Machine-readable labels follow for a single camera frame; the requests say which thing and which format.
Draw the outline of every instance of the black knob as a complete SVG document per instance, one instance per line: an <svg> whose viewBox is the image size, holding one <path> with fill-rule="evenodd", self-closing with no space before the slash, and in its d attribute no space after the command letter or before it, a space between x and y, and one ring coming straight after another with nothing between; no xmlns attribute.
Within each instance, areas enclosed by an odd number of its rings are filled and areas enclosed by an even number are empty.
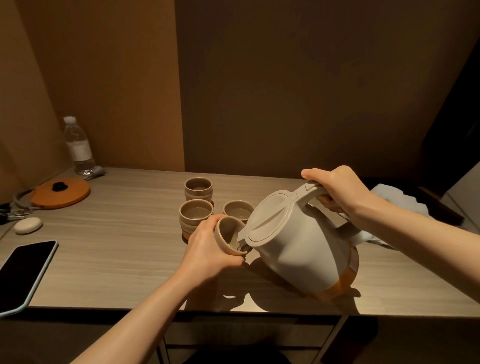
<svg viewBox="0 0 480 364"><path fill-rule="evenodd" d="M55 182L52 186L52 191L60 192L65 191L67 188L68 186L64 182Z"/></svg>

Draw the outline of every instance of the hand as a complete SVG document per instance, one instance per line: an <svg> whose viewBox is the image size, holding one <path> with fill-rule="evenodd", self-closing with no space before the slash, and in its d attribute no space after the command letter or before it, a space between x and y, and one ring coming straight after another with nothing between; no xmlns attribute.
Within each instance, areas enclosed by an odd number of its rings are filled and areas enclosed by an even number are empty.
<svg viewBox="0 0 480 364"><path fill-rule="evenodd" d="M340 166L329 172L313 168L301 172L303 178L317 181L330 194L318 196L317 199L328 209L334 212L346 212L355 219L358 208L371 205L378 199L376 195L360 181L352 168Z"/></svg>
<svg viewBox="0 0 480 364"><path fill-rule="evenodd" d="M215 225L225 215L212 215L198 225L188 240L179 270L189 274L195 285L215 277L228 267L240 267L244 258L224 253L213 235Z"/></svg>

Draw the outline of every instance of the smartphone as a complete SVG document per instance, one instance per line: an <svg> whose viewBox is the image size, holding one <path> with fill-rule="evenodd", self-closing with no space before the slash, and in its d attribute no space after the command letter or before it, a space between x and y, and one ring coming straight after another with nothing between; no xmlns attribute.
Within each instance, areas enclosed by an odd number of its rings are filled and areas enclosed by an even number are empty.
<svg viewBox="0 0 480 364"><path fill-rule="evenodd" d="M17 246L0 268L0 317L28 306L57 250L56 240Z"/></svg>

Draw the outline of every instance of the light blue phone case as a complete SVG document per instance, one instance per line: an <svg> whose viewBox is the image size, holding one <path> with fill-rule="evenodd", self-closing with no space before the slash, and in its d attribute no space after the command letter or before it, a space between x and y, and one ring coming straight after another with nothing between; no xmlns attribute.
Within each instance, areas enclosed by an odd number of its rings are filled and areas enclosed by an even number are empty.
<svg viewBox="0 0 480 364"><path fill-rule="evenodd" d="M50 254L48 255L48 258L46 259L45 264L44 264L43 267L42 267L42 270L41 270L40 273L38 274L38 277L36 278L35 283L34 283L33 286L32 286L32 289L31 289L30 292L28 293L28 296L27 296L27 298L25 299L25 302L24 302L21 306L15 308L15 309L13 309L13 310L5 311L5 312L0 312L0 317L5 317L5 316L13 315L13 314L16 314L16 313L22 311L23 309L25 309L25 308L28 306L28 304L29 304L30 301L32 300L32 297L33 297L33 294L34 294L35 291L36 291L36 288L38 287L40 281L42 280L42 277L43 277L45 271L47 270L47 267L48 267L48 265L50 264L50 261L52 260L53 255L55 254L57 248L59 247L59 243L58 243L58 241L56 241L56 240L45 240L45 241L47 241L47 242L52 242L52 241L53 241L53 242L55 242L55 245L53 246L52 251L51 251ZM17 248L20 247L20 246L27 246L27 245L31 245L31 244L19 245L19 246L17 246ZM15 249L12 250L12 252L11 252L10 255L8 256L8 258L5 260L5 262L10 258L10 256L13 254L13 252L15 251Z"/></svg>

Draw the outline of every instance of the brown wall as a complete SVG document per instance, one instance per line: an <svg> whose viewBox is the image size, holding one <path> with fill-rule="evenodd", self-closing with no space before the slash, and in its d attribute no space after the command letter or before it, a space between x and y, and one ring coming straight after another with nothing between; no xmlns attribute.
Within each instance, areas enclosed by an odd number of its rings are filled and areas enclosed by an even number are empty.
<svg viewBox="0 0 480 364"><path fill-rule="evenodd" d="M183 170L173 0L17 0L58 119L102 166Z"/></svg>
<svg viewBox="0 0 480 364"><path fill-rule="evenodd" d="M0 1L0 204L70 159L14 0Z"/></svg>
<svg viewBox="0 0 480 364"><path fill-rule="evenodd" d="M480 1L177 0L188 171L412 177Z"/></svg>

